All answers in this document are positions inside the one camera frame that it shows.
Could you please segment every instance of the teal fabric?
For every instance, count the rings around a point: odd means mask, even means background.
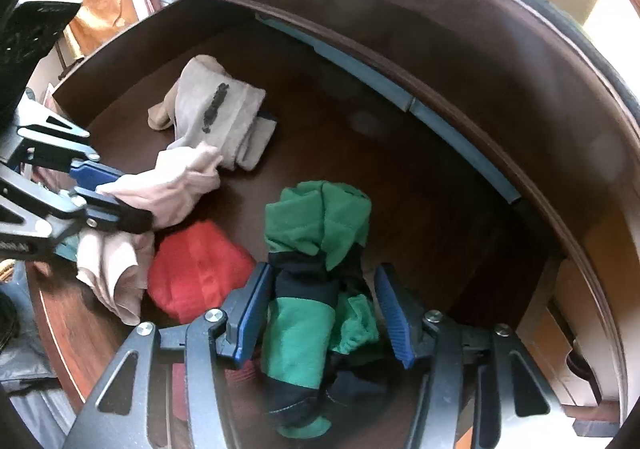
[[[335,323],[329,339],[332,352],[348,355],[380,340],[373,303],[363,294],[347,297],[341,293],[335,309]]]
[[[297,297],[272,301],[262,340],[262,372],[318,389],[334,321],[335,310],[318,301]]]
[[[302,182],[265,207],[265,241],[270,252],[323,251],[326,269],[331,270],[353,243],[365,246],[370,212],[367,195],[350,185]]]
[[[278,433],[285,438],[306,440],[322,436],[324,433],[329,431],[330,427],[331,422],[329,422],[325,417],[319,416],[312,423],[305,425],[304,427],[279,427]]]

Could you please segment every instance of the blue gripper pad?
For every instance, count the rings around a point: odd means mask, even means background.
[[[254,354],[272,291],[273,270],[266,263],[258,263],[246,285],[229,292],[222,305],[227,315],[226,333],[216,350],[218,355],[231,358],[236,368]]]
[[[409,369],[422,356],[422,317],[425,310],[402,287],[390,263],[383,263],[376,269],[374,283],[396,359]]]
[[[90,160],[74,160],[71,162],[69,176],[73,178],[79,187],[89,191],[95,191],[98,185],[116,181],[124,173],[113,167],[102,165]]]

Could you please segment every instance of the folded red cloth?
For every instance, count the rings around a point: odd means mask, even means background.
[[[162,240],[146,291],[160,309],[187,324],[244,286],[254,266],[251,254],[217,225],[196,222]]]

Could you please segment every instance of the light pink cloth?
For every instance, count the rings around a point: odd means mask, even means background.
[[[96,192],[116,196],[138,209],[150,210],[153,228],[180,223],[200,197],[220,187],[218,148],[200,143],[161,151],[156,167],[126,174],[100,185]],[[78,279],[128,325],[140,322],[140,301],[154,256],[154,235],[106,234],[85,228],[78,242]]]

